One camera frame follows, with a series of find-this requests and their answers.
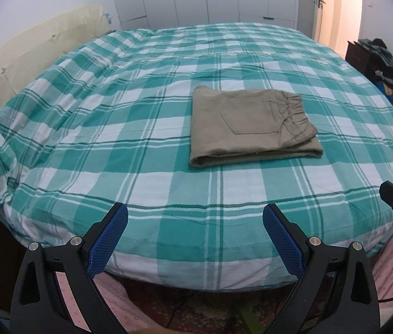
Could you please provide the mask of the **khaki pants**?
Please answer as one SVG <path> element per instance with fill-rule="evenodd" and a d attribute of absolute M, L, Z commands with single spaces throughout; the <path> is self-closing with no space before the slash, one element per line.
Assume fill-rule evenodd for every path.
<path fill-rule="evenodd" d="M 274 89 L 192 93 L 190 164 L 210 167 L 297 157 L 320 158 L 323 147 L 302 96 Z"/>

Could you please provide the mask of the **pink dotted pajama trousers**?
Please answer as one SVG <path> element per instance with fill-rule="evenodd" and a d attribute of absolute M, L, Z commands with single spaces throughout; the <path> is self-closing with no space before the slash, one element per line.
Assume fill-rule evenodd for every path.
<path fill-rule="evenodd" d="M 381 253 L 372 258 L 372 266 L 380 300 L 381 322 L 386 323 L 393 315 L 393 236 Z M 150 319 L 129 299 L 127 290 L 120 281 L 106 273 L 99 274 L 94 279 L 106 304 L 128 333 L 183 333 L 167 329 Z M 257 319 L 245 311 L 254 321 L 252 328 L 260 326 Z"/>

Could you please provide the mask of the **pile of dark clothes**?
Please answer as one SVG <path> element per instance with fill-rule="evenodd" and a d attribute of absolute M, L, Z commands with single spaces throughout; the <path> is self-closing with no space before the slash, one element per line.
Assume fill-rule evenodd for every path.
<path fill-rule="evenodd" d="M 393 54 L 381 38 L 360 38 L 357 43 L 372 58 L 369 80 L 377 87 L 383 87 L 383 94 L 393 105 Z"/>

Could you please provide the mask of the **patterned floor rug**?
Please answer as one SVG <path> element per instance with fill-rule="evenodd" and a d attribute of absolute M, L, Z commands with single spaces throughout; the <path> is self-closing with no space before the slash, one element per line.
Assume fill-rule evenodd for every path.
<path fill-rule="evenodd" d="M 249 333 L 244 308 L 262 327 L 269 326 L 292 286 L 249 292 L 216 293 L 122 279 L 128 297 L 150 319 L 187 333 Z"/>

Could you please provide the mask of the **dark wooden cabinet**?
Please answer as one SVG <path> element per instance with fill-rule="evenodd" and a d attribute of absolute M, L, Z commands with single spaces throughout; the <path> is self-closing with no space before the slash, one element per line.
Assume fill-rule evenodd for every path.
<path fill-rule="evenodd" d="M 362 74 L 370 73 L 372 70 L 371 54 L 354 42 L 349 41 L 347 43 L 345 60 Z"/>

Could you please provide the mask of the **teal plaid bed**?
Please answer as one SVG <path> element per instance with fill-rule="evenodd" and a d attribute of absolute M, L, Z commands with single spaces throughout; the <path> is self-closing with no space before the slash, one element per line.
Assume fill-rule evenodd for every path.
<path fill-rule="evenodd" d="M 192 92 L 300 94 L 320 158 L 194 168 Z M 22 244 L 83 235 L 116 202 L 107 270 L 155 284 L 250 290 L 292 277 L 262 223 L 375 253 L 393 234 L 393 107 L 330 48 L 289 28 L 225 23 L 116 31 L 69 52 L 0 109 L 0 220 Z"/>

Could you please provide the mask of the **cream padded headboard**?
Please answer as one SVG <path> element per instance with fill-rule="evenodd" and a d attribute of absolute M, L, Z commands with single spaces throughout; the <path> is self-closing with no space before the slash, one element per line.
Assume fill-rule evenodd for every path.
<path fill-rule="evenodd" d="M 0 108 L 62 56 L 110 31 L 103 8 L 90 4 L 6 42 L 0 48 Z"/>

